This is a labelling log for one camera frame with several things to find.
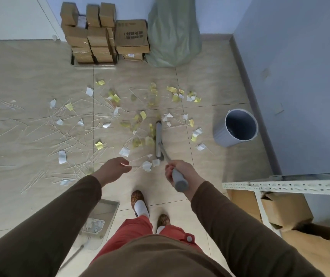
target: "gray trash can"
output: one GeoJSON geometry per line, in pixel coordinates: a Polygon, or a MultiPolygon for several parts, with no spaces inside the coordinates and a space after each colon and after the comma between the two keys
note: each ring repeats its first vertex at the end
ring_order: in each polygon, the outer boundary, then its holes
{"type": "Polygon", "coordinates": [[[250,141],[257,136],[257,132],[255,117],[243,109],[230,110],[213,128],[215,142],[223,147],[250,141]]]}

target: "sticker on dustpan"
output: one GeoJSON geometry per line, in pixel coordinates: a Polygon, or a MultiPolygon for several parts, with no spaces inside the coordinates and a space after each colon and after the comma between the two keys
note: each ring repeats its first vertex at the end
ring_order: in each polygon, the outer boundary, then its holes
{"type": "Polygon", "coordinates": [[[98,234],[103,229],[104,224],[104,220],[88,218],[86,224],[83,227],[83,232],[98,234]]]}

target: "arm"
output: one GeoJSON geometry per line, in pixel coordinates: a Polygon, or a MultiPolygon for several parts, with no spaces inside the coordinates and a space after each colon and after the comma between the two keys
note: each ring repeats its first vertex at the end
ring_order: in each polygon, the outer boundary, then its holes
{"type": "Polygon", "coordinates": [[[169,164],[166,177],[172,183],[175,166],[188,180],[190,189],[185,195],[192,210],[237,277],[324,276],[295,248],[201,178],[192,165],[184,161],[169,164]]]}
{"type": "Polygon", "coordinates": [[[101,188],[131,170],[123,164],[129,162],[122,157],[107,161],[0,238],[0,275],[55,276],[101,199],[101,188]]]}

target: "red pants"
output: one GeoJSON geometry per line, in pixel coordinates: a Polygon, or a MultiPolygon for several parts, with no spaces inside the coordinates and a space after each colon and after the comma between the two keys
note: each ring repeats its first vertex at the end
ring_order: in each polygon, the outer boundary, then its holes
{"type": "MultiPolygon", "coordinates": [[[[126,219],[116,233],[102,247],[93,261],[103,254],[119,249],[121,246],[133,239],[144,235],[153,234],[152,228],[152,224],[146,216],[139,216],[135,219],[126,219]]],[[[159,235],[179,240],[202,252],[201,248],[195,243],[195,237],[192,234],[185,233],[183,229],[177,226],[165,226],[159,235]]]]}

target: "brown long-sleeve shirt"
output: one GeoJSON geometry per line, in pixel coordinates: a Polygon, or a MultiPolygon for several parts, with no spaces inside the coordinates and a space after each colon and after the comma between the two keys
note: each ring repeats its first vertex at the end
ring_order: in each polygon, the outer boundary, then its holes
{"type": "MultiPolygon", "coordinates": [[[[86,176],[7,233],[0,239],[0,276],[55,276],[100,199],[99,182],[86,176]]],[[[237,277],[324,276],[295,248],[230,202],[209,182],[198,188],[191,206],[237,277]]],[[[100,256],[81,276],[230,274],[182,242],[149,235],[100,256]]]]}

